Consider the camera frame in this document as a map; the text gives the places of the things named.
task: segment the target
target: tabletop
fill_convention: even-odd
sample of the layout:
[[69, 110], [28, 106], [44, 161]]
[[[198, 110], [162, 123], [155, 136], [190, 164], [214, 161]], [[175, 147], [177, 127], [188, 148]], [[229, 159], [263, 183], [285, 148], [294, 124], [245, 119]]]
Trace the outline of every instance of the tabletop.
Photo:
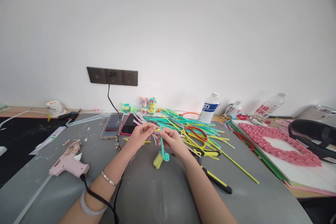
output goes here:
[[[78, 119], [93, 114], [81, 114]], [[95, 120], [63, 131], [35, 158], [28, 162], [0, 190], [0, 219], [13, 223], [37, 189], [48, 177], [48, 170], [64, 153], [70, 139], [81, 139], [81, 162], [88, 163], [87, 181], [92, 183], [101, 170], [117, 154], [115, 140], [102, 140], [101, 120]], [[228, 195], [214, 185], [238, 223], [311, 223], [295, 197], [246, 148], [246, 146], [214, 122], [216, 128], [226, 131], [235, 149], [223, 145], [222, 149], [254, 176], [255, 183], [223, 155], [219, 161], [203, 157], [205, 168], [227, 183], [233, 194]], [[121, 146], [125, 144], [120, 137]], [[171, 156], [156, 170], [153, 161], [159, 146], [145, 144], [128, 164], [117, 200], [117, 212], [122, 223], [200, 223], [199, 215], [183, 167]], [[84, 190], [83, 182], [63, 172], [52, 177], [21, 223], [57, 223]], [[107, 210], [100, 223], [111, 223], [113, 213]]]
[[[28, 111], [30, 109], [34, 109], [35, 111], [39, 111], [39, 112], [44, 112], [47, 113], [48, 109], [46, 108], [29, 108], [29, 107], [11, 107], [10, 110], [6, 110], [0, 113], [0, 117], [12, 117], [15, 116], [23, 111]], [[68, 112], [70, 111], [78, 111], [79, 109], [72, 109], [72, 110], [68, 110]], [[94, 113], [95, 111], [83, 111], [83, 113]], [[40, 114], [40, 113], [25, 113], [22, 114], [18, 117], [27, 117], [27, 118], [48, 118], [47, 114]], [[214, 115], [213, 117], [214, 121], [220, 122], [220, 123], [224, 123], [225, 120], [223, 118], [221, 118], [219, 115]], [[328, 195], [325, 194], [320, 194], [317, 192], [310, 192], [310, 191], [304, 191], [304, 190], [300, 190], [300, 189], [293, 189], [293, 188], [289, 188], [288, 186], [285, 185], [285, 187], [294, 195], [295, 198], [297, 199], [308, 199], [308, 198], [321, 198], [321, 197], [329, 197]]]

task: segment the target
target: glue gun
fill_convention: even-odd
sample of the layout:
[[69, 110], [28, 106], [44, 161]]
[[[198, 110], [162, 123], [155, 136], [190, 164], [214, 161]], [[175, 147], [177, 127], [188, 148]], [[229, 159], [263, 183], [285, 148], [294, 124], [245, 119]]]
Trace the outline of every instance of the glue gun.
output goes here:
[[79, 178], [82, 174], [86, 174], [88, 172], [90, 166], [88, 164], [86, 165], [81, 163], [79, 161], [80, 157], [79, 159], [77, 158], [77, 160], [75, 159], [77, 152], [81, 148], [79, 146], [79, 142], [80, 140], [77, 140], [69, 146], [64, 154], [49, 170], [50, 175], [58, 176], [63, 171], [67, 171]]

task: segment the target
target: wrist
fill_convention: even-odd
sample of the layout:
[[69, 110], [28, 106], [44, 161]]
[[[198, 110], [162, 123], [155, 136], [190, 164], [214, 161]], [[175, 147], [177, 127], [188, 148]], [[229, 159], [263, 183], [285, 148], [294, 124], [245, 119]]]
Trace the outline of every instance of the wrist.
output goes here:
[[131, 159], [137, 153], [137, 150], [127, 143], [120, 152]]
[[190, 162], [193, 162], [193, 161], [195, 161], [195, 158], [192, 156], [192, 154], [189, 151], [188, 151], [188, 154], [180, 158], [180, 162], [182, 163], [183, 166], [186, 166]]

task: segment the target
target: power socket panel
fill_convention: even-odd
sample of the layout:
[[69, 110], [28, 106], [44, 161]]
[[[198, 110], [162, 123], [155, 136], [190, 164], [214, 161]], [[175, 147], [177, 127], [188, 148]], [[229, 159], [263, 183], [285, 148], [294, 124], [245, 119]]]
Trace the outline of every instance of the power socket panel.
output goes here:
[[106, 84], [122, 85], [122, 72], [120, 69], [105, 68]]
[[106, 84], [104, 68], [86, 67], [91, 83]]
[[125, 86], [138, 85], [138, 71], [122, 70], [122, 84]]

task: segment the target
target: pink heart craft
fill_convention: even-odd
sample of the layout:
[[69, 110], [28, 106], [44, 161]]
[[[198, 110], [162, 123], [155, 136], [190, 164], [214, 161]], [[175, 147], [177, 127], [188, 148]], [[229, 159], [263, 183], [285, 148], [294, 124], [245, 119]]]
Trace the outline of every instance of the pink heart craft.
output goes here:
[[[302, 144], [295, 141], [284, 134], [278, 128], [269, 128], [257, 125], [251, 125], [247, 123], [239, 123], [238, 126], [264, 151], [271, 153], [272, 155], [281, 158], [287, 162], [294, 165], [307, 166], [307, 167], [317, 167], [322, 166], [321, 161], [318, 156], [312, 153], [310, 150], [306, 149]], [[275, 148], [268, 142], [264, 137], [270, 137], [275, 139], [281, 139], [287, 141], [295, 149], [300, 151], [302, 154], [294, 150], [281, 150]]]

